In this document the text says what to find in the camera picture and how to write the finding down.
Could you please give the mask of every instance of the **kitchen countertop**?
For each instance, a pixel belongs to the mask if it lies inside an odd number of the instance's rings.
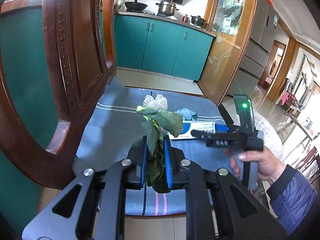
[[[146,18],[151,18],[151,19],[156,19],[156,20],[160,20],[160,21],[164,21],[164,22],[170,22],[170,23],[175,23],[175,24],[179,24],[185,27],[188,27],[190,29],[194,29],[196,31],[208,34],[210,36],[215,37],[216,34],[215,33],[211,33],[205,29],[196,27],[194,25],[188,24],[188,23],[183,23],[181,21],[175,21],[166,17],[162,17],[162,16],[157,16],[157,15],[153,15],[153,14],[147,14],[147,13],[136,13],[136,12],[115,12],[115,14],[118,15],[128,15],[128,16],[138,16],[138,17],[146,17]]]
[[[5,2],[2,5],[1,8],[1,14],[2,13],[7,13],[9,11],[13,11],[13,10],[20,10],[20,9],[25,9],[25,8],[41,8],[42,6],[42,0],[10,0]],[[128,16],[138,16],[138,17],[146,17],[146,18],[151,18],[151,19],[156,19],[156,20],[160,20],[160,21],[165,21],[165,22],[170,22],[170,23],[175,23],[175,24],[179,24],[185,27],[188,27],[190,29],[194,29],[196,31],[208,34],[212,37],[215,37],[216,34],[209,32],[205,29],[202,28],[198,28],[194,25],[191,24],[187,24],[187,23],[183,23],[180,21],[175,21],[166,17],[162,17],[162,16],[157,16],[157,15],[152,15],[152,14],[146,14],[146,13],[134,13],[134,12],[115,12],[115,14],[117,15],[128,15]]]

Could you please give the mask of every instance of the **blue puffer jacket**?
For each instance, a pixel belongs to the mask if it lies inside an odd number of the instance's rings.
[[[300,171],[287,165],[267,194],[280,224],[290,235],[308,213],[318,192]]]

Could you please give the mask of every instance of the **pink stripe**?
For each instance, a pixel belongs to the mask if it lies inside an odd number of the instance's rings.
[[[155,211],[155,216],[158,215],[158,211],[159,211],[159,194],[158,194],[158,192],[156,192],[156,211]]]
[[[162,194],[163,195],[163,202],[164,202],[164,211],[163,211],[163,215],[165,216],[167,214],[167,196],[166,194]]]

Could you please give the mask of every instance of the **pink cloth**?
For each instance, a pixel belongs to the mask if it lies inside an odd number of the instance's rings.
[[[281,106],[284,105],[284,103],[285,103],[285,101],[287,100],[288,96],[289,96],[289,93],[288,93],[288,92],[285,92],[284,95],[281,97],[281,100],[282,100]]]

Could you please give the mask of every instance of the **human hand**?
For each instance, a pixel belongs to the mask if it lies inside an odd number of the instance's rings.
[[[232,152],[228,149],[226,150],[226,154],[231,155]],[[238,154],[238,158],[244,162],[258,162],[258,178],[261,180],[267,180],[270,185],[276,182],[285,169],[285,164],[278,160],[267,147],[265,147],[262,152],[242,152]],[[239,177],[240,168],[237,166],[237,162],[234,157],[231,157],[229,162],[235,176]]]

